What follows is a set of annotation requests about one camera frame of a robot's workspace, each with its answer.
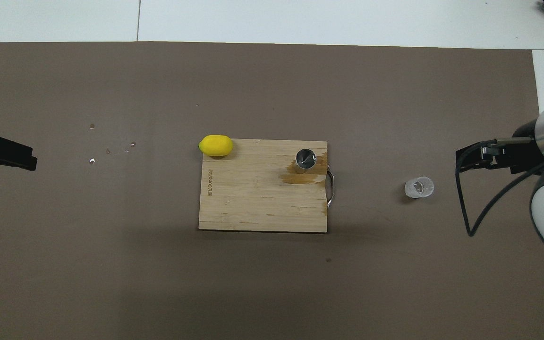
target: lemon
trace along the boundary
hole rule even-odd
[[[232,140],[221,134],[210,134],[201,140],[198,148],[207,156],[225,156],[232,151]]]

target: metal handle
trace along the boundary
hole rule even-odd
[[[331,197],[326,201],[326,207],[328,208],[331,206],[331,202],[335,196],[335,177],[331,172],[331,166],[329,164],[326,164],[326,176],[329,176],[331,179]]]

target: wet stain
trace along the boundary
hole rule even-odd
[[[287,165],[287,173],[280,175],[282,183],[289,184],[318,184],[325,185],[327,153],[316,156],[316,164],[304,173],[298,173],[295,161]]]

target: clear plastic cup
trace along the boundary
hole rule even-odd
[[[434,193],[434,183],[427,177],[417,177],[407,181],[404,193],[410,198],[424,198]]]

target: white floor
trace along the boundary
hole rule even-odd
[[[208,41],[531,49],[544,110],[537,0],[0,0],[0,42]]]

